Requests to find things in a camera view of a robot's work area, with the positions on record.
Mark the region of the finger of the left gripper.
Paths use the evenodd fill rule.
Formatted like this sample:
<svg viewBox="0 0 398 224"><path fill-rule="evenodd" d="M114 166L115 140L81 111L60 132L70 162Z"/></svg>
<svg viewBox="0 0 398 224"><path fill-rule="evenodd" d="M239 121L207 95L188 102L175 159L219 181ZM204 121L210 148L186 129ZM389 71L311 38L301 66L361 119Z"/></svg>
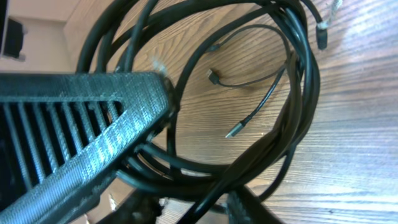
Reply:
<svg viewBox="0 0 398 224"><path fill-rule="evenodd" d="M156 72L1 75L1 222L68 223L178 110Z"/></svg>

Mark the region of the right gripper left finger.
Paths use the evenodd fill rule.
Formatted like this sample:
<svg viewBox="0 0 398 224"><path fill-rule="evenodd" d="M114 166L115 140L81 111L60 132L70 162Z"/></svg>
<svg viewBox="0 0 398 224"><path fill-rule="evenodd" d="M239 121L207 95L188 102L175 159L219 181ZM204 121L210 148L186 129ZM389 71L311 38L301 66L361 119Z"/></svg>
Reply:
<svg viewBox="0 0 398 224"><path fill-rule="evenodd" d="M159 200L159 197L137 189L98 224L155 224L164 209Z"/></svg>

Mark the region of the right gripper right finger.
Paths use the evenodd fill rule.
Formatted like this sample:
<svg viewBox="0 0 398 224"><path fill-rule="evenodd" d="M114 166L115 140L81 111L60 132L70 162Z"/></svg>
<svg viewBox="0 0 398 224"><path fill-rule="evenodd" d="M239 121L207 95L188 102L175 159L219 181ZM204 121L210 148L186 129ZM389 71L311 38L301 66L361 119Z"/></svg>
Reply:
<svg viewBox="0 0 398 224"><path fill-rule="evenodd" d="M247 187L230 191L226 204L229 224L282 224Z"/></svg>

